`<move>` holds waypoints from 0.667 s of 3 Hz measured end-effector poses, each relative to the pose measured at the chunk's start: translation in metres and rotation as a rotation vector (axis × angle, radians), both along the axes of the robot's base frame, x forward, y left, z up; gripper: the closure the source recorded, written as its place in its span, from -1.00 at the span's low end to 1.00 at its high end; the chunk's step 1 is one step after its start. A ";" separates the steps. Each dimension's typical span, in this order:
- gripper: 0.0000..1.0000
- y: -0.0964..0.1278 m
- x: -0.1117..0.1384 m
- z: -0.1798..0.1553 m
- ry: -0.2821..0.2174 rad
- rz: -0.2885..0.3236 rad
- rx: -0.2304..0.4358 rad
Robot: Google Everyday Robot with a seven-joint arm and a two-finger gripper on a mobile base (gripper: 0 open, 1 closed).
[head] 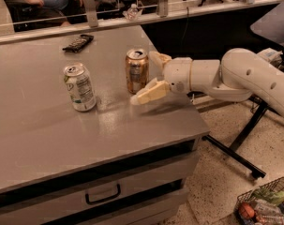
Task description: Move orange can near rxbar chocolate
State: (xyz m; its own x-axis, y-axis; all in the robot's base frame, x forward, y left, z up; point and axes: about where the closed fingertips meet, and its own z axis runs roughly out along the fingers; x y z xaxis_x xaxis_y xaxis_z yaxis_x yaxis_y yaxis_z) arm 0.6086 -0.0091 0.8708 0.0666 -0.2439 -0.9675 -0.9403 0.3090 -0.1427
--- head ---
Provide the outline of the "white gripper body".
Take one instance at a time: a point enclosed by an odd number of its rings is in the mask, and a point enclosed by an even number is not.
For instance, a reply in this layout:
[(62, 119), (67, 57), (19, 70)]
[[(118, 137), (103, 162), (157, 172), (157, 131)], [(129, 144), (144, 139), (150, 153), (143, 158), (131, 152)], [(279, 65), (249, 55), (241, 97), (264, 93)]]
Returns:
[(174, 93), (187, 94), (190, 92), (191, 58), (175, 58), (168, 62), (163, 69), (164, 80)]

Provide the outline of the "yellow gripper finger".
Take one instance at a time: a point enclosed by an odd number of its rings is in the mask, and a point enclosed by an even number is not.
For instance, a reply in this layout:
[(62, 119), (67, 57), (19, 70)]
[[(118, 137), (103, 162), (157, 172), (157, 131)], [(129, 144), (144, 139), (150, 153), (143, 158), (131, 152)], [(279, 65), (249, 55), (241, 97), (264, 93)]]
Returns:
[(170, 91), (170, 85), (166, 81), (159, 81), (157, 78), (154, 78), (143, 89), (131, 97), (130, 103), (132, 105), (143, 105), (150, 101), (166, 97)]
[(161, 71), (163, 71), (165, 65), (172, 60), (169, 55), (155, 51), (149, 52), (149, 58)]

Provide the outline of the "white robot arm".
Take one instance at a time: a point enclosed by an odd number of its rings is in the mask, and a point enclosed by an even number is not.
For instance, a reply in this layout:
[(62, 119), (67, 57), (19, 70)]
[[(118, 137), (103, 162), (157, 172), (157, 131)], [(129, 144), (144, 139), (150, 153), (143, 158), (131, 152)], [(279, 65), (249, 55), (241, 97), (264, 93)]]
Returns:
[(161, 68), (163, 79), (153, 79), (137, 92), (130, 99), (133, 105), (164, 98), (170, 92), (202, 92), (233, 102), (256, 95), (284, 118), (284, 72), (252, 51), (231, 49), (220, 60), (172, 59), (159, 52), (150, 52), (149, 57)]

